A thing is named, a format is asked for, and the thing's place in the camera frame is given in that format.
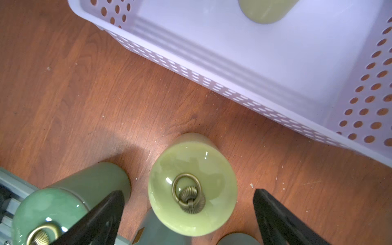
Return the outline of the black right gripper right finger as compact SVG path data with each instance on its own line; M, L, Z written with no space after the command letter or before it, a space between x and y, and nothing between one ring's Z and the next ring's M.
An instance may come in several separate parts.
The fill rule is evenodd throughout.
M328 245L265 189L253 196L255 216L265 245Z

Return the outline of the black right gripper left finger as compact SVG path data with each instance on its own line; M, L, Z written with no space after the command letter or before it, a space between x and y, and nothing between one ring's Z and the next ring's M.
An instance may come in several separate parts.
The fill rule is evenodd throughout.
M125 207L120 190L111 192L53 245L114 245Z

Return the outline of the light blue tea canister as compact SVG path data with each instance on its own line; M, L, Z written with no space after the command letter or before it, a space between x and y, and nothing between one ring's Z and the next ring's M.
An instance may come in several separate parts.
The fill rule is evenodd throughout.
M248 234L238 232L224 236L217 245L261 245L261 243Z

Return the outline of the blue-grey tea canister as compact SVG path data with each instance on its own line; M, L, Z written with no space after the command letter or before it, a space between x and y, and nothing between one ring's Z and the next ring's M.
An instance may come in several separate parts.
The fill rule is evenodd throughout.
M131 245L191 245L192 238L166 227L151 208L145 215Z

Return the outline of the green tea canister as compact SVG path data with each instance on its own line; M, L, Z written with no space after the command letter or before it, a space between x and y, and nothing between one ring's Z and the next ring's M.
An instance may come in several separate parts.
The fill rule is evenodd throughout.
M100 162L76 172L27 196L14 214L11 239L25 245L30 233L41 225L53 223L61 234L115 190L130 199L131 183L118 165Z

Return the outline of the yellow-green tea canister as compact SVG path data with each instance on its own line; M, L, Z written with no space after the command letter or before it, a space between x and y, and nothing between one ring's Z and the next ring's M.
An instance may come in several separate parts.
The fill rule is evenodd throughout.
M260 24L275 23L283 19L298 0L239 0L243 14Z
M148 181L151 207L174 232L190 237L219 229L237 201L234 170L206 136L185 133L164 150Z

